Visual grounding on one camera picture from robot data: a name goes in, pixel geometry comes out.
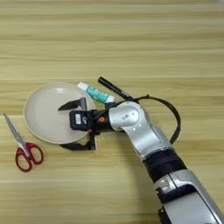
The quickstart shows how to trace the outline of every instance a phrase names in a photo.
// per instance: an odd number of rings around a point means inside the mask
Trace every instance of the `red scissors handle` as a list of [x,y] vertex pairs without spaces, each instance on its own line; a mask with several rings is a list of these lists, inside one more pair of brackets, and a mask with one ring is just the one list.
[[[16,161],[18,169],[20,169],[22,172],[29,172],[32,169],[32,162],[35,165],[40,165],[44,161],[44,153],[35,143],[25,143],[25,147],[30,155],[27,156],[25,154],[25,151],[22,148],[18,147],[15,161]],[[32,153],[33,148],[40,153],[40,159],[36,159],[33,156],[33,153]],[[23,157],[25,159],[25,161],[28,164],[28,168],[24,168],[23,166],[20,165],[19,160],[18,160],[19,157]]]

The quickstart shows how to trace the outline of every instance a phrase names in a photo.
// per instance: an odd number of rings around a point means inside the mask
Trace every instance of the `wooden table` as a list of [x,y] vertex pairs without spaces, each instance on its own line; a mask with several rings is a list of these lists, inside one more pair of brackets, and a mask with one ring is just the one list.
[[[102,134],[97,151],[71,152],[25,127],[33,90],[56,81],[100,87],[100,75],[177,106],[183,126],[174,146],[224,211],[223,39],[222,1],[0,0],[0,111],[45,152],[41,166],[22,173],[1,115],[1,223],[158,223],[153,184],[126,135]],[[170,137],[170,111],[142,105]]]

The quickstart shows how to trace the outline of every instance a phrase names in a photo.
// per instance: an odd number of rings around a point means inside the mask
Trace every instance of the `silver robot arm segment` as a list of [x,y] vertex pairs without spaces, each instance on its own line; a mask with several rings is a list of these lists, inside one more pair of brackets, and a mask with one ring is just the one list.
[[125,101],[108,117],[113,130],[127,133],[145,164],[163,204],[158,212],[162,224],[224,224],[219,208],[139,104]]

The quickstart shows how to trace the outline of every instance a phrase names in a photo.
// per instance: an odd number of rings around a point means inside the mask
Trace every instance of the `black cable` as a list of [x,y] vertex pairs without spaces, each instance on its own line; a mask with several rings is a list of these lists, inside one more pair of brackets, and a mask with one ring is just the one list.
[[[158,101],[158,102],[163,103],[173,113],[173,115],[175,116],[176,121],[177,121],[177,127],[174,130],[174,132],[173,132],[173,134],[171,136],[171,139],[170,139],[170,143],[173,144],[178,139],[179,133],[180,133],[180,128],[181,128],[181,118],[180,118],[179,112],[177,111],[177,109],[170,102],[168,102],[166,100],[163,100],[163,99],[160,99],[160,98],[157,98],[157,97],[154,97],[154,96],[150,96],[148,94],[145,95],[145,96],[134,98],[131,101],[139,102],[139,101],[144,100],[144,99],[154,100],[154,101]],[[97,115],[93,119],[94,120],[98,119],[100,116],[102,116],[104,113],[109,111],[111,108],[116,107],[116,106],[118,106],[119,104],[121,104],[123,102],[126,102],[126,101],[120,101],[118,103],[115,103],[115,104],[111,105],[110,107],[108,107],[107,109],[103,110],[99,115]]]
[[170,142],[171,144],[173,144],[179,137],[179,133],[180,133],[180,129],[181,129],[181,118],[179,115],[179,112],[177,111],[177,109],[168,101],[154,97],[154,96],[149,96],[148,94],[146,96],[142,96],[137,98],[137,100],[143,100],[143,99],[150,99],[150,100],[154,100],[154,101],[158,101],[163,103],[175,116],[176,121],[177,121],[177,127],[175,129],[175,131],[173,132]]

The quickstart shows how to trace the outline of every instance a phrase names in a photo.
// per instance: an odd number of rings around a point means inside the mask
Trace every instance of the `white plate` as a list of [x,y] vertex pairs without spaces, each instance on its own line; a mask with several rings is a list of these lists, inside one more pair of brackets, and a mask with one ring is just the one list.
[[91,97],[75,85],[53,83],[37,89],[24,105],[24,119],[30,131],[51,144],[68,144],[83,138],[87,132],[72,130],[69,124],[70,110],[58,111],[63,104],[87,99],[87,109],[95,109]]

